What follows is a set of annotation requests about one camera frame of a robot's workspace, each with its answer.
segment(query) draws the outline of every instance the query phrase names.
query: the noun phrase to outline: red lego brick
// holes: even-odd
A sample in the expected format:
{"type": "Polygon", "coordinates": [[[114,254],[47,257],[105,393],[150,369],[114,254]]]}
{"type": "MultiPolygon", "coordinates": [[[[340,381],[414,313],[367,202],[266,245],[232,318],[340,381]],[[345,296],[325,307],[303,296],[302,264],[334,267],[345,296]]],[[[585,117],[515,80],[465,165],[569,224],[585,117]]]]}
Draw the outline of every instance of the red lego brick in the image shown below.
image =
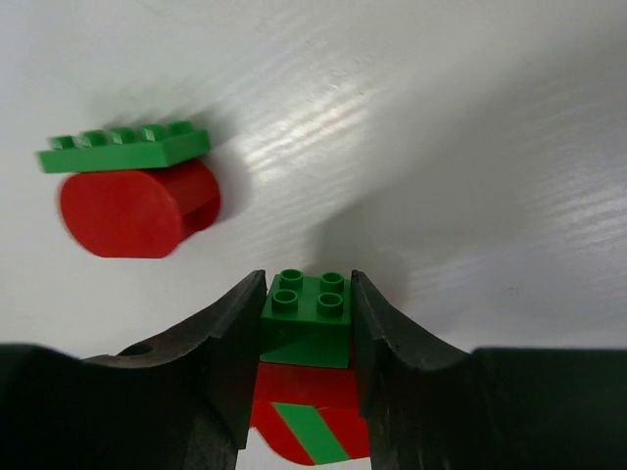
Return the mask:
{"type": "Polygon", "coordinates": [[[257,428],[270,448],[283,458],[300,465],[314,465],[312,458],[271,403],[255,402],[251,427],[257,428]]]}
{"type": "Polygon", "coordinates": [[[353,365],[348,369],[260,362],[255,400],[359,409],[353,365]]]}
{"type": "Polygon", "coordinates": [[[318,413],[351,458],[370,456],[368,428],[355,408],[319,408],[318,413]]]}
{"type": "Polygon", "coordinates": [[[217,219],[214,175],[198,160],[163,169],[70,176],[61,188],[63,220],[75,240],[104,258],[163,258],[217,219]]]}

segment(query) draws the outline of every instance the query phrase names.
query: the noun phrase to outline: green stud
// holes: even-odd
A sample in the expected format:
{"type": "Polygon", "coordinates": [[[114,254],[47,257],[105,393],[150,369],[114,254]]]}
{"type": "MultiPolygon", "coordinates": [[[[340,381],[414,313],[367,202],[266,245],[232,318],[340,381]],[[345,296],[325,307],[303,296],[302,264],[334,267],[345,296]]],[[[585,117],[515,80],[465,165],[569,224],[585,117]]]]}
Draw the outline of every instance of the green stud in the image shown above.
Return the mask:
{"type": "Polygon", "coordinates": [[[339,294],[325,292],[317,296],[315,311],[328,317],[342,316],[344,311],[344,299],[339,294]]]}
{"type": "Polygon", "coordinates": [[[339,272],[325,272],[320,277],[320,292],[340,294],[344,290],[344,276],[339,272]]]}
{"type": "Polygon", "coordinates": [[[135,142],[135,132],[130,127],[117,127],[109,131],[111,141],[116,145],[132,144],[135,142]]]}
{"type": "Polygon", "coordinates": [[[139,136],[144,142],[161,142],[168,137],[168,132],[162,125],[150,124],[139,128],[139,136]]]}
{"type": "Polygon", "coordinates": [[[180,120],[173,122],[168,126],[169,135],[185,135],[194,131],[194,125],[189,120],[180,120]]]}
{"type": "Polygon", "coordinates": [[[281,289],[298,291],[303,288],[303,279],[305,276],[298,269],[285,269],[279,275],[278,286],[281,289]]]}
{"type": "Polygon", "coordinates": [[[291,313],[298,310],[298,294],[294,291],[281,289],[272,294],[272,311],[291,313]]]}
{"type": "Polygon", "coordinates": [[[107,145],[107,136],[102,130],[90,130],[80,134],[78,141],[83,148],[102,147],[107,145]]]}
{"type": "Polygon", "coordinates": [[[50,148],[52,150],[66,150],[76,147],[74,139],[71,135],[60,135],[59,137],[51,137],[49,139],[50,148]]]}

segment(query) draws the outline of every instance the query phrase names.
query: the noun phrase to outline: toy block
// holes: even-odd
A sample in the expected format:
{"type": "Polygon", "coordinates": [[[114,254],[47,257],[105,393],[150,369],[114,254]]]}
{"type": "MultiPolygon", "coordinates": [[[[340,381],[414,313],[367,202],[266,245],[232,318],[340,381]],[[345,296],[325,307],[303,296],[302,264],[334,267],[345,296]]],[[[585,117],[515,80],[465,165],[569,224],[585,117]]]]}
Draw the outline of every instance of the toy block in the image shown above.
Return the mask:
{"type": "Polygon", "coordinates": [[[273,403],[273,406],[316,465],[351,459],[313,406],[286,403],[273,403]]]}
{"type": "Polygon", "coordinates": [[[351,346],[350,281],[286,269],[274,277],[262,312],[263,362],[347,368],[351,346]]]}
{"type": "Polygon", "coordinates": [[[368,425],[357,408],[319,408],[317,412],[351,458],[370,457],[368,425]]]}
{"type": "Polygon", "coordinates": [[[209,152],[210,139],[206,130],[183,120],[52,137],[50,146],[52,150],[37,153],[44,172],[81,173],[177,165],[209,152]]]}
{"type": "Polygon", "coordinates": [[[272,403],[254,402],[251,428],[257,428],[265,443],[286,460],[299,465],[315,465],[315,462],[287,426],[287,423],[283,421],[272,403]]]}
{"type": "Polygon", "coordinates": [[[70,233],[103,258],[163,258],[214,223],[220,202],[216,178],[198,160],[73,174],[59,196],[70,233]]]}
{"type": "Polygon", "coordinates": [[[260,362],[255,401],[358,410],[355,367],[334,369],[260,362]]]}

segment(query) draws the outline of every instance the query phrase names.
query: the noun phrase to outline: white surface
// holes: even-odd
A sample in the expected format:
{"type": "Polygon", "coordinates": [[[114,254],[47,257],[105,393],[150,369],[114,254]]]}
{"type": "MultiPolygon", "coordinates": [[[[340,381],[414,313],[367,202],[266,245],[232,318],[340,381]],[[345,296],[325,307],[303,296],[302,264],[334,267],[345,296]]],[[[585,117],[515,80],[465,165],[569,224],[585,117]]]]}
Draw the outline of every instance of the white surface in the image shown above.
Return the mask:
{"type": "Polygon", "coordinates": [[[624,347],[626,24],[622,0],[1,2],[0,341],[115,353],[296,266],[363,269],[465,349],[624,347]],[[163,260],[75,245],[46,137],[189,115],[222,222],[163,260]]]}

